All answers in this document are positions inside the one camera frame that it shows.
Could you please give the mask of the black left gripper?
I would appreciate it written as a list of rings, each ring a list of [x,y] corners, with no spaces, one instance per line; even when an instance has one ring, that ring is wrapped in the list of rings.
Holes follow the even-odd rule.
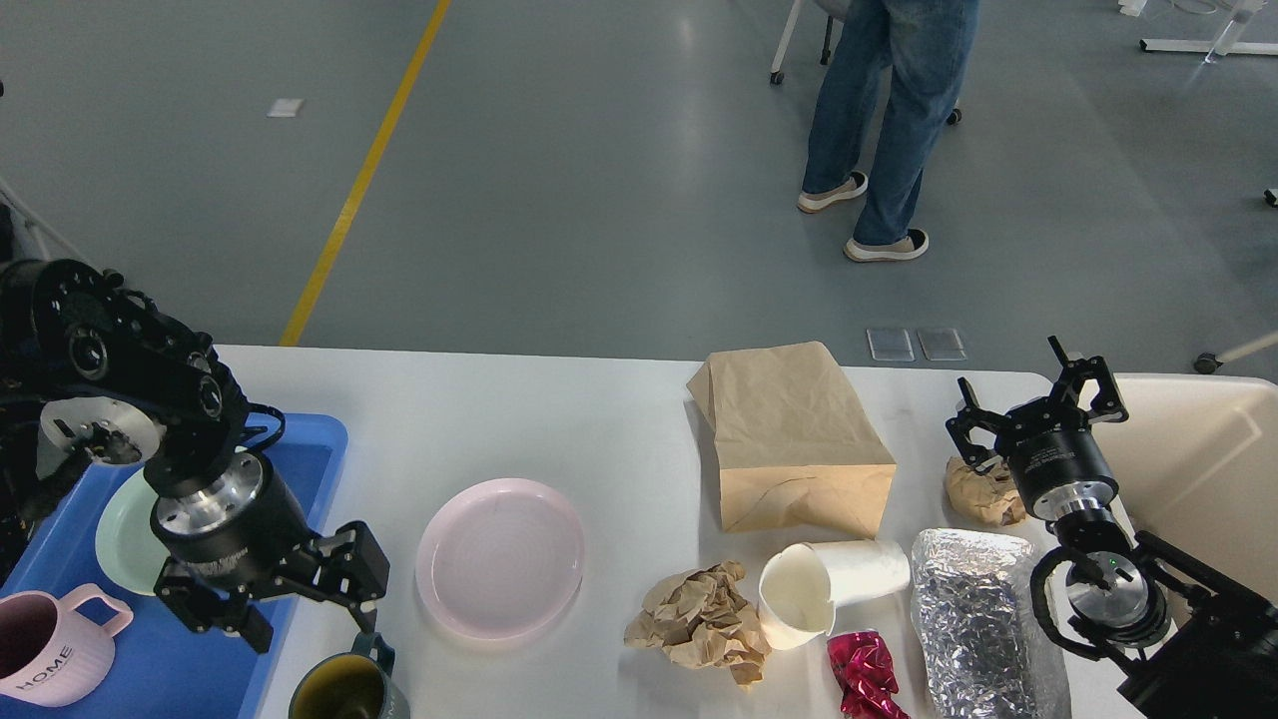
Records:
[[[268,653],[273,627],[248,593],[236,590],[268,577],[270,596],[334,602],[360,632],[374,631],[377,602],[389,587],[389,559],[374,533],[363,520],[334,536],[311,533],[300,503],[265,456],[234,453],[204,490],[158,497],[150,524],[174,558],[160,570],[156,596],[192,632],[219,628]],[[224,599],[198,579],[234,591]]]

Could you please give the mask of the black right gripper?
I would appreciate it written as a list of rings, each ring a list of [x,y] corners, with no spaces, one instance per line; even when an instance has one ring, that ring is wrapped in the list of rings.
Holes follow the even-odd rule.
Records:
[[[1079,510],[1108,508],[1118,494],[1091,425],[1127,421],[1130,412],[1104,358],[1068,355],[1056,336],[1048,344],[1059,361],[1048,398],[1015,406],[1007,415],[990,412],[978,405],[970,381],[958,377],[961,404],[946,429],[973,473],[990,473],[1005,456],[1028,513],[1059,520]],[[974,429],[990,433],[994,447],[973,442]]]

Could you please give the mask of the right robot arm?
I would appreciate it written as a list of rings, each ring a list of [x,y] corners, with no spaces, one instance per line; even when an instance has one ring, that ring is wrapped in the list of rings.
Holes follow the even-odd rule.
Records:
[[[1057,538],[1028,584],[1036,624],[1074,656],[1118,665],[1120,695],[1146,718],[1273,718],[1273,602],[1154,533],[1123,533],[1091,427],[1130,412],[1104,358],[1048,342],[1059,361],[1049,395],[990,412],[958,378],[946,423],[964,464],[1007,465],[1028,515]]]

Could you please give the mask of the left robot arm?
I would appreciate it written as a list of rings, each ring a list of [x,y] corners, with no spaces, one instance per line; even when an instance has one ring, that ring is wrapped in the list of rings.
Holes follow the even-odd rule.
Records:
[[[371,527],[305,524],[266,450],[288,420],[253,404],[212,340],[78,261],[3,268],[3,573],[88,464],[143,464],[167,550],[155,593],[187,628],[268,651],[259,602],[334,602],[373,633],[389,559]]]

